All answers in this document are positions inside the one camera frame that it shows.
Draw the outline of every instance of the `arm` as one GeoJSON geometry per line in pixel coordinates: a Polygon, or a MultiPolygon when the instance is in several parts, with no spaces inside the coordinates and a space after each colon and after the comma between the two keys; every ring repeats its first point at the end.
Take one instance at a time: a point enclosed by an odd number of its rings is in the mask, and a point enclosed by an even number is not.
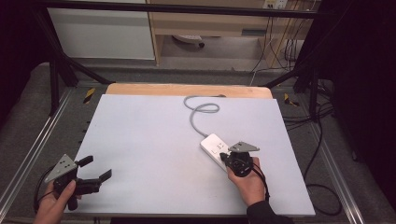
{"type": "MultiPolygon", "coordinates": [[[[254,157],[253,162],[260,167],[259,158],[254,157]]],[[[256,173],[250,172],[245,177],[238,177],[229,167],[227,167],[227,173],[228,178],[238,187],[242,199],[247,205],[247,218],[251,224],[293,223],[289,217],[276,215],[270,204],[265,201],[266,188],[256,173]]]]}
{"type": "Polygon", "coordinates": [[[67,201],[72,197],[73,192],[76,188],[76,181],[72,180],[67,187],[64,189],[58,199],[55,197],[53,192],[52,182],[48,184],[45,196],[40,203],[37,215],[35,216],[34,224],[57,224],[61,222],[62,215],[64,214],[64,208],[67,205],[67,201]]]}

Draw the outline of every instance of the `person's right hand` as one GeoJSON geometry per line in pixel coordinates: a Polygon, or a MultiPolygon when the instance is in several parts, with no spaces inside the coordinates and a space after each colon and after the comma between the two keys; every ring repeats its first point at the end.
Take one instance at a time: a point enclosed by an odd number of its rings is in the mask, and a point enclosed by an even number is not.
{"type": "MultiPolygon", "coordinates": [[[[253,157],[253,163],[260,167],[259,158],[253,157]]],[[[245,177],[236,176],[227,166],[228,178],[238,187],[239,192],[247,206],[265,200],[266,188],[255,172],[250,172],[245,177]]]]}

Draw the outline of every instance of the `white panel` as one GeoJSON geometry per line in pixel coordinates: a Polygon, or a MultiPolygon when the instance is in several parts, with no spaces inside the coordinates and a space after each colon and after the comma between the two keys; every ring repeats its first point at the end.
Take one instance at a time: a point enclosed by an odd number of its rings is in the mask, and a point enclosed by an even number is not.
{"type": "MultiPolygon", "coordinates": [[[[179,96],[103,95],[77,160],[93,155],[78,177],[113,176],[99,193],[84,195],[76,213],[128,215],[244,215],[246,206],[221,169],[202,149],[179,96]]],[[[217,114],[196,114],[195,125],[227,145],[259,147],[270,204],[288,216],[315,211],[291,148],[276,100],[200,98],[218,103],[217,114]]]]}
{"type": "Polygon", "coordinates": [[[154,60],[147,12],[49,8],[49,14],[70,57],[154,60]]]}

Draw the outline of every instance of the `horizontal bar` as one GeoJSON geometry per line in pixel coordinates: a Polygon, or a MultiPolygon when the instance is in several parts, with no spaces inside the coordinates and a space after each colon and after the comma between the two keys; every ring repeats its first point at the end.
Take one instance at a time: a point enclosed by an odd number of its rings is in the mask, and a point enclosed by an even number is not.
{"type": "Polygon", "coordinates": [[[335,16],[335,14],[316,12],[316,11],[293,11],[293,10],[246,8],[246,7],[204,7],[204,6],[185,6],[185,5],[58,1],[58,0],[36,0],[35,4],[42,7],[52,7],[52,8],[193,13],[193,14],[281,17],[281,18],[300,18],[300,19],[329,19],[335,16]]]}

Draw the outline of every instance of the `white board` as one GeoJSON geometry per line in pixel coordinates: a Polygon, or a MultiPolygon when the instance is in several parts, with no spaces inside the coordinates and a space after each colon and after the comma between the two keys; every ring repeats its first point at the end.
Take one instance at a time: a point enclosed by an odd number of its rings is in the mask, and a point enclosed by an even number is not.
{"type": "MultiPolygon", "coordinates": [[[[226,173],[200,149],[182,96],[103,95],[76,160],[93,155],[78,177],[113,176],[99,193],[84,195],[75,213],[111,216],[233,216],[246,206],[226,173]]],[[[227,145],[244,141],[259,157],[279,215],[313,216],[312,203],[276,100],[194,98],[217,103],[217,114],[197,113],[196,126],[227,145]]]]}

